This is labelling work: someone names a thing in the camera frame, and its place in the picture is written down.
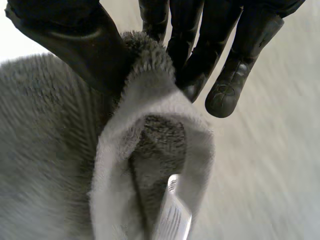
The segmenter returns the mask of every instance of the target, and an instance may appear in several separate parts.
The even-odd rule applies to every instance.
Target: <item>fabric fold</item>
[[[91,192],[97,240],[149,239],[172,174],[180,174],[176,191],[193,223],[214,160],[213,133],[176,87],[165,49],[141,32],[123,39],[137,57],[98,141]]]

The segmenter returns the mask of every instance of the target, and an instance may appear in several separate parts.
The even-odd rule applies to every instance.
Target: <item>finger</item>
[[[209,114],[226,118],[233,113],[259,54],[283,24],[272,8],[244,6],[228,58],[205,100]]]
[[[68,64],[89,86],[120,98],[132,58],[114,21],[100,4],[80,27],[19,18],[9,4],[5,12],[21,33]]]
[[[177,85],[194,102],[216,67],[242,8],[229,0],[206,0],[200,36],[177,78]]]
[[[170,0],[172,33],[167,52],[177,72],[194,46],[203,6],[204,0]]]
[[[87,19],[99,0],[7,0],[22,19],[34,19],[73,27]]]
[[[139,0],[142,30],[162,43],[166,36],[169,18],[169,0]]]

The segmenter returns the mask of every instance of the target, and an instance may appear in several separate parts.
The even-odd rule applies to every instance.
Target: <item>white floor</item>
[[[102,3],[120,32],[141,29],[138,0]],[[46,52],[3,11],[0,30],[0,62]],[[320,240],[319,44],[320,1],[308,0],[260,55],[236,111],[218,119],[204,100],[228,44],[195,103],[216,131],[216,163],[194,239]]]

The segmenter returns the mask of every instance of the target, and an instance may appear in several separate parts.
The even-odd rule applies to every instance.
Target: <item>gray textile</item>
[[[165,49],[123,38],[137,58],[116,109],[52,55],[1,66],[0,240],[148,239],[175,173],[195,219],[213,133]]]

